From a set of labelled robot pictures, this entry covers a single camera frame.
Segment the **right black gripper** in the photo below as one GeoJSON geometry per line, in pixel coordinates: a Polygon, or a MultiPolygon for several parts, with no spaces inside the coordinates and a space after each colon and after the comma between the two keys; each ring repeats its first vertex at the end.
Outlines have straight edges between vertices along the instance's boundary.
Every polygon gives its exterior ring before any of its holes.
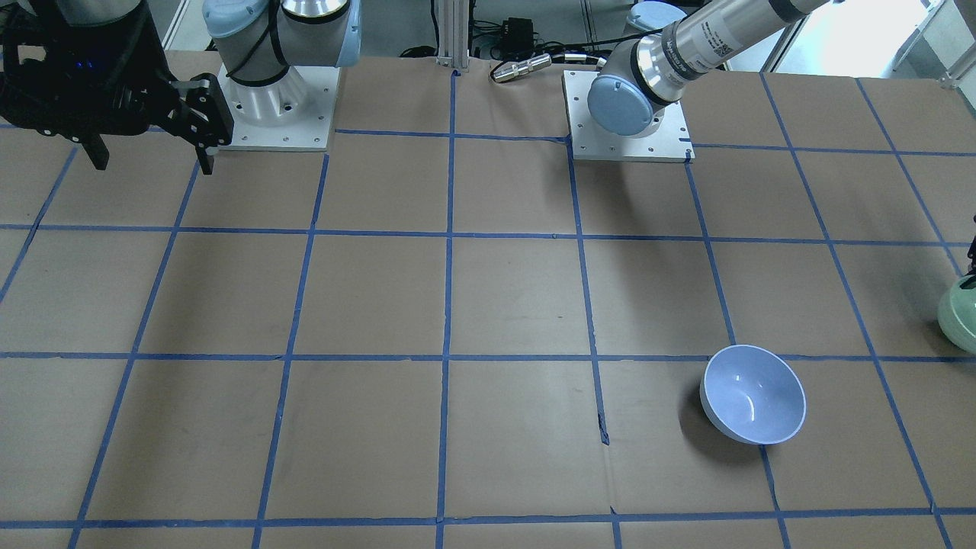
{"type": "Polygon", "coordinates": [[[206,176],[235,124],[216,74],[175,80],[146,1],[15,1],[2,25],[2,117],[76,140],[98,171],[111,159],[101,134],[156,124],[193,146],[206,176]]]}

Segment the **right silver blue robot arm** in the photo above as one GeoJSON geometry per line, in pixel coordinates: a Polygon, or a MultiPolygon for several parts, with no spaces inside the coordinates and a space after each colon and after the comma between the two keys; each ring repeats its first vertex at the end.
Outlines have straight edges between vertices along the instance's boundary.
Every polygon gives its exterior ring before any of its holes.
{"type": "Polygon", "coordinates": [[[98,170],[111,158],[104,136],[158,127],[193,146],[209,175],[235,122],[303,108],[299,67],[359,59],[357,1],[206,1],[202,15],[225,85],[171,72],[146,1],[4,1],[2,117],[77,143],[98,170]]]}

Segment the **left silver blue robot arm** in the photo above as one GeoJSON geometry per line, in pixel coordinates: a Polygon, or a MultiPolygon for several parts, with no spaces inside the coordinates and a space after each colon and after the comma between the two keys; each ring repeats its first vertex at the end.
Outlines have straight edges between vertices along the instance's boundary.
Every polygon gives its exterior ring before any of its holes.
{"type": "Polygon", "coordinates": [[[823,4],[711,1],[655,34],[625,39],[590,84],[589,113],[611,134],[652,134],[655,116],[677,103],[687,85],[823,4]]]}

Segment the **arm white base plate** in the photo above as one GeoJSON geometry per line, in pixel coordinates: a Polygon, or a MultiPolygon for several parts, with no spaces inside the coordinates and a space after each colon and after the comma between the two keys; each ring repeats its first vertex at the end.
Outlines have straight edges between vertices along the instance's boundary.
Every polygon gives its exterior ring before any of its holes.
{"type": "Polygon", "coordinates": [[[563,90],[575,160],[690,162],[696,157],[682,105],[656,109],[616,75],[565,70],[563,90]]]}
{"type": "Polygon", "coordinates": [[[265,87],[240,85],[217,73],[234,119],[231,152],[326,153],[341,83],[338,67],[293,66],[265,87]]]}

